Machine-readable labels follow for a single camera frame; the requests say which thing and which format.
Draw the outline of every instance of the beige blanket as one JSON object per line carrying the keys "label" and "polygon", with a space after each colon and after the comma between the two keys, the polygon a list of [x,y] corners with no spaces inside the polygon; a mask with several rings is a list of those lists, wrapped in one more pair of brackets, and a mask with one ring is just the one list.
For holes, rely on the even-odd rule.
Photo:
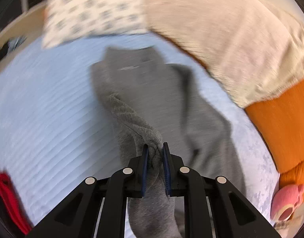
{"label": "beige blanket", "polygon": [[153,30],[200,59],[231,99],[246,107],[304,78],[304,27],[265,4],[147,0],[147,15]]}

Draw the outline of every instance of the red cloth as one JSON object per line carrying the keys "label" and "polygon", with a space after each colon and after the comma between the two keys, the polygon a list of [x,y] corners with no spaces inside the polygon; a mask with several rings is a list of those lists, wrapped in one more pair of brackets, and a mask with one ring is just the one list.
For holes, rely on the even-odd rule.
{"label": "red cloth", "polygon": [[11,186],[10,178],[6,174],[0,174],[0,197],[3,200],[12,221],[25,235],[27,235],[32,228],[21,214],[17,197]]}

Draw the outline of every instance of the fabric fold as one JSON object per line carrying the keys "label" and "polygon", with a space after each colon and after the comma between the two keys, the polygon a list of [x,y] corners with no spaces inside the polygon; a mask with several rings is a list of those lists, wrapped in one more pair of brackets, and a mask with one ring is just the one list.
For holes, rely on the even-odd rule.
{"label": "fabric fold", "polygon": [[185,165],[210,178],[223,175],[245,195],[230,124],[199,96],[189,67],[164,64],[153,47],[108,48],[91,76],[99,101],[116,120],[124,166],[149,146],[146,195],[128,201],[136,237],[181,237],[174,208],[182,201],[165,194],[163,141]]}

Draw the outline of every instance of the patterned pillow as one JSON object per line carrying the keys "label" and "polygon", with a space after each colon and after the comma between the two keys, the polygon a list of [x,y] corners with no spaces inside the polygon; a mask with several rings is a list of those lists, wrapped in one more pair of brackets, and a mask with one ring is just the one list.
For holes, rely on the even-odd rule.
{"label": "patterned pillow", "polygon": [[43,47],[83,36],[145,32],[143,0],[48,0]]}

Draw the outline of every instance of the metal screw head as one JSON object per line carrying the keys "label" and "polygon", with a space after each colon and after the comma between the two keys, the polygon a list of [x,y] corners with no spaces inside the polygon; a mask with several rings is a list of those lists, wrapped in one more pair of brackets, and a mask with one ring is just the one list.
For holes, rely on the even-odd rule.
{"label": "metal screw head", "polygon": [[181,167],[179,170],[184,174],[189,173],[189,168],[186,166]]}
{"label": "metal screw head", "polygon": [[132,169],[129,168],[129,167],[123,169],[123,173],[124,173],[125,175],[129,175],[129,174],[131,174],[132,172],[133,172]]}
{"label": "metal screw head", "polygon": [[224,184],[224,183],[226,183],[226,182],[227,182],[227,179],[226,179],[226,178],[224,178],[223,176],[219,176],[219,177],[217,178],[217,181],[218,181],[219,183]]}
{"label": "metal screw head", "polygon": [[86,183],[86,184],[93,184],[93,183],[94,183],[94,177],[88,177],[88,178],[85,180],[85,183]]}

